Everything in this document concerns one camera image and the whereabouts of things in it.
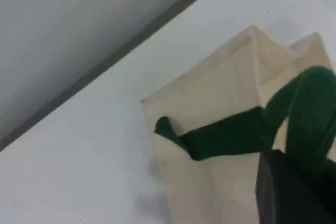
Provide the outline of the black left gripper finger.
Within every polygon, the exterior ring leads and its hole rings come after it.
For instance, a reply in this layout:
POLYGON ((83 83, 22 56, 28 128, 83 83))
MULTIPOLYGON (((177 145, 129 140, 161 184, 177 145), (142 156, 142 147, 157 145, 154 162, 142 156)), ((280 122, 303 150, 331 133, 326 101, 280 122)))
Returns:
POLYGON ((256 202, 260 223, 335 223, 335 162, 313 189, 279 150, 260 153, 256 202))

